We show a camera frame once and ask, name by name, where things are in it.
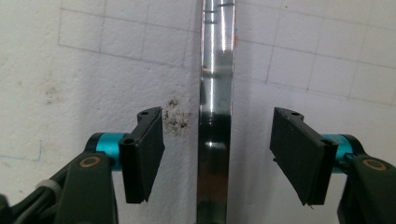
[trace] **black plastic housing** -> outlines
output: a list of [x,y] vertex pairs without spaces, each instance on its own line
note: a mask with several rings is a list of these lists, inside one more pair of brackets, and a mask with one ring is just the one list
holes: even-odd
[[324,204],[338,145],[304,123],[304,116],[276,107],[270,148],[303,204]]
[[118,223],[110,159],[83,152],[69,164],[56,224]]
[[337,213],[341,224],[396,223],[396,168],[369,155],[355,157]]
[[137,114],[137,126],[119,141],[120,164],[127,203],[149,200],[160,167],[163,145],[162,109],[154,107]]

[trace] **white surface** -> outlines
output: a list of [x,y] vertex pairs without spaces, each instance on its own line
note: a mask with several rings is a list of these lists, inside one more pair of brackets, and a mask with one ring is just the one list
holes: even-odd
[[[274,106],[351,133],[396,164],[396,9],[375,0],[237,3],[228,223],[338,223],[345,177],[303,207],[268,149]],[[0,1],[0,192],[24,198],[92,133],[160,105],[166,151],[149,203],[120,223],[194,223],[200,1]],[[187,122],[181,128],[180,122]]]

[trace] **screw hole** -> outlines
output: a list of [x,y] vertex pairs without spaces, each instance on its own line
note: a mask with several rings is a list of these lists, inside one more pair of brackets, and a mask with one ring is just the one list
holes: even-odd
[[133,139],[133,138],[125,139],[125,140],[124,140],[124,143],[125,143],[125,144],[132,144],[132,143],[134,143],[134,139]]
[[366,159],[366,160],[363,161],[363,164],[365,164],[366,166],[368,166],[368,167],[370,167],[370,168],[372,168],[374,170],[377,170],[377,171],[386,171],[386,170],[388,170],[388,167],[384,163],[382,163],[380,161]]
[[322,143],[324,143],[326,145],[332,145],[332,141],[327,140],[327,139],[322,139],[322,140],[320,140],[320,142],[322,142]]
[[100,162],[99,157],[87,157],[79,162],[79,166],[81,166],[82,168],[89,168],[89,167],[95,166],[99,162]]

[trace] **shiny metal bar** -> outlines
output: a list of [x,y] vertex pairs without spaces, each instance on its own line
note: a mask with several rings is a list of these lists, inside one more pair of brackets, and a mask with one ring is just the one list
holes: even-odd
[[197,224],[226,223],[234,17],[234,0],[203,0]]

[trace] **reflective steel strip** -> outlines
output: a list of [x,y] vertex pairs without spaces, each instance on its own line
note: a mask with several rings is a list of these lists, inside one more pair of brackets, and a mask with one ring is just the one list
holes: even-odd
[[234,0],[203,0],[197,224],[226,223],[234,16]]

